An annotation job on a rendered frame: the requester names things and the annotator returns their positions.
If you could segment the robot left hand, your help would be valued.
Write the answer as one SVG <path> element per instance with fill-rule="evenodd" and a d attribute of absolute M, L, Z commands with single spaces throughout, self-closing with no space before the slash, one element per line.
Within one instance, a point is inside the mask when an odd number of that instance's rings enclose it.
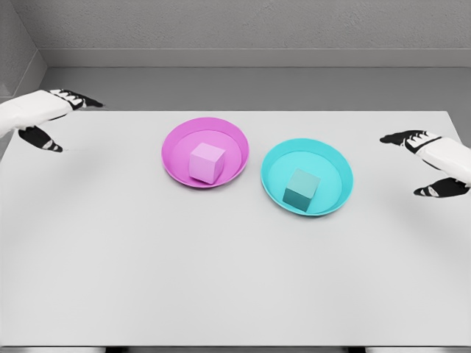
<path fill-rule="evenodd" d="M 87 107 L 103 103 L 68 89 L 36 90 L 0 104 L 0 138 L 15 130 L 21 139 L 45 151 L 61 153 L 58 145 L 40 125 Z"/>

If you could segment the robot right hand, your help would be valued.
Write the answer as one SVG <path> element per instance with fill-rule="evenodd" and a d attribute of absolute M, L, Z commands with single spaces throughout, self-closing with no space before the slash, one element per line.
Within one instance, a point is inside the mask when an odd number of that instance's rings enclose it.
<path fill-rule="evenodd" d="M 426 130 L 406 130 L 380 138 L 381 143 L 400 146 L 447 177 L 417 188 L 414 195 L 437 199 L 461 196 L 471 190 L 471 148 Z"/>

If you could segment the teal block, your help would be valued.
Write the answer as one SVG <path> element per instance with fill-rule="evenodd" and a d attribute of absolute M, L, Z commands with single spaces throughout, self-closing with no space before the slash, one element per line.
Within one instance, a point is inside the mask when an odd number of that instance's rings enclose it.
<path fill-rule="evenodd" d="M 321 179 L 302 169 L 291 175 L 283 194 L 283 202 L 306 212 L 311 205 Z"/>

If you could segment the pink plate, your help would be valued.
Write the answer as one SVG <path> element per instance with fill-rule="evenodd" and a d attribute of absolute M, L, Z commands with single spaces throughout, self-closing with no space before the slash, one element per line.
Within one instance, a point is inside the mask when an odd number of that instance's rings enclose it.
<path fill-rule="evenodd" d="M 196 179 L 190 173 L 191 153 L 200 144 L 224 151 L 224 163 L 214 183 Z M 176 126 L 163 142 L 161 159 L 167 173 L 193 188 L 214 188 L 235 179 L 249 158 L 246 135 L 235 124 L 220 118 L 195 118 Z"/>

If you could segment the cyan plate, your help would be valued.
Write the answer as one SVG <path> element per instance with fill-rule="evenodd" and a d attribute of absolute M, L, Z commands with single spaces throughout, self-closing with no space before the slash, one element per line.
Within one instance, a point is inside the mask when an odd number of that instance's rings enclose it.
<path fill-rule="evenodd" d="M 302 169 L 321 179 L 306 212 L 283 202 L 291 175 Z M 273 147 L 261 165 L 261 182 L 269 197 L 283 209 L 305 216 L 322 216 L 337 211 L 349 199 L 354 185 L 353 170 L 345 157 L 318 140 L 295 138 Z"/>

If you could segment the pink block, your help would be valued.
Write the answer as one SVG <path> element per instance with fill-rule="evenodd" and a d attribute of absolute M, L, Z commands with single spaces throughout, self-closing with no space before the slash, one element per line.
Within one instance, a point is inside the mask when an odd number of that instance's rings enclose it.
<path fill-rule="evenodd" d="M 207 184 L 214 184 L 222 173 L 225 152 L 225 149 L 200 143 L 190 153 L 189 176 Z"/>

